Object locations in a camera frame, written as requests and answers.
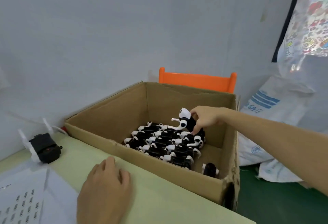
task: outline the orange chair backrest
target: orange chair backrest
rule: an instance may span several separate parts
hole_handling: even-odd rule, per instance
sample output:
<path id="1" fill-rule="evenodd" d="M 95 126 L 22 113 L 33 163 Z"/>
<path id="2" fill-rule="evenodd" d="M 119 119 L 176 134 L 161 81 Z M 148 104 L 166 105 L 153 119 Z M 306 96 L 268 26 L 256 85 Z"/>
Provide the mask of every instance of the orange chair backrest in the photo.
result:
<path id="1" fill-rule="evenodd" d="M 180 74 L 165 72 L 165 68 L 159 69 L 159 83 L 184 85 L 199 89 L 210 89 L 219 92 L 234 93 L 237 81 L 237 73 L 231 73 L 230 78 L 210 75 Z"/>

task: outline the hand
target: hand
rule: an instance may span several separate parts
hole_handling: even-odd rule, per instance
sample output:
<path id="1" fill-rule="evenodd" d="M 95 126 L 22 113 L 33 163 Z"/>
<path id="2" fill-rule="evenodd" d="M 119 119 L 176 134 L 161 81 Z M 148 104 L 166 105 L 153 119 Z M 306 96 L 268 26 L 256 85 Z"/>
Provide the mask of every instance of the hand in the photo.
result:
<path id="1" fill-rule="evenodd" d="M 230 109 L 225 107 L 197 106 L 190 111 L 192 117 L 197 120 L 193 135 L 196 135 L 201 128 L 220 124 Z"/>
<path id="2" fill-rule="evenodd" d="M 129 206 L 131 191 L 130 173 L 118 172 L 113 157 L 96 164 L 77 198 L 77 223 L 119 223 Z"/>

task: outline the blue stripe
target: blue stripe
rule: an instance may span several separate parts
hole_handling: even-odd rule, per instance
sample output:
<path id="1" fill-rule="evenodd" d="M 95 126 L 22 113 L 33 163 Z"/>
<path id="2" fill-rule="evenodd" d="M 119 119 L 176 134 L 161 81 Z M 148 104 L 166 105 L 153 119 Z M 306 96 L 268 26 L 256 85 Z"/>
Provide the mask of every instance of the blue stripe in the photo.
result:
<path id="1" fill-rule="evenodd" d="M 271 108 L 271 106 L 268 106 L 268 105 L 266 105 L 266 104 L 264 104 L 264 103 L 262 103 L 262 102 L 257 101 L 253 96 L 251 97 L 251 100 L 252 100 L 253 102 L 255 102 L 256 104 L 262 106 L 262 107 L 265 107 L 265 108 Z"/>
<path id="2" fill-rule="evenodd" d="M 273 102 L 276 102 L 276 103 L 280 102 L 280 100 L 278 100 L 278 99 L 276 99 L 276 98 L 269 97 L 269 96 L 267 96 L 267 95 L 261 93 L 260 91 L 257 91 L 257 94 L 258 94 L 259 96 L 261 96 L 261 97 L 263 97 L 263 98 L 269 100 L 269 101 L 273 101 Z"/>
<path id="3" fill-rule="evenodd" d="M 257 94 L 254 94 L 253 97 L 254 97 L 254 98 L 257 98 L 259 101 L 261 101 L 261 102 L 263 102 L 263 103 L 265 103 L 265 104 L 268 104 L 268 105 L 270 105 L 270 106 L 275 106 L 275 105 L 276 105 L 276 104 L 273 103 L 272 101 L 267 101 L 267 100 L 265 100 L 265 99 L 259 97 Z"/>

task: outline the forearm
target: forearm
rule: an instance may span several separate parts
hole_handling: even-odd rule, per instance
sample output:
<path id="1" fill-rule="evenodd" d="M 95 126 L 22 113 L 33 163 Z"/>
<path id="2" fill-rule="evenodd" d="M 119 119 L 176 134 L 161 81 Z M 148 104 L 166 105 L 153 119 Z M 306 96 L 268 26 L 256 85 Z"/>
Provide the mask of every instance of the forearm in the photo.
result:
<path id="1" fill-rule="evenodd" d="M 227 110 L 223 120 L 328 195 L 326 135 L 233 110 Z"/>

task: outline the gray wall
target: gray wall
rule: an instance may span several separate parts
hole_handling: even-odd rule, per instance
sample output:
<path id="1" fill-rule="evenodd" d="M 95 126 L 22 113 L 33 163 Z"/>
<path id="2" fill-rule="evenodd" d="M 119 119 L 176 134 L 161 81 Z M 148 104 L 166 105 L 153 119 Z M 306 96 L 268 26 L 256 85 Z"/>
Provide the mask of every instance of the gray wall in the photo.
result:
<path id="1" fill-rule="evenodd" d="M 238 73 L 246 100 L 270 74 L 291 0 L 0 0 L 0 159 L 53 125 L 158 69 Z"/>

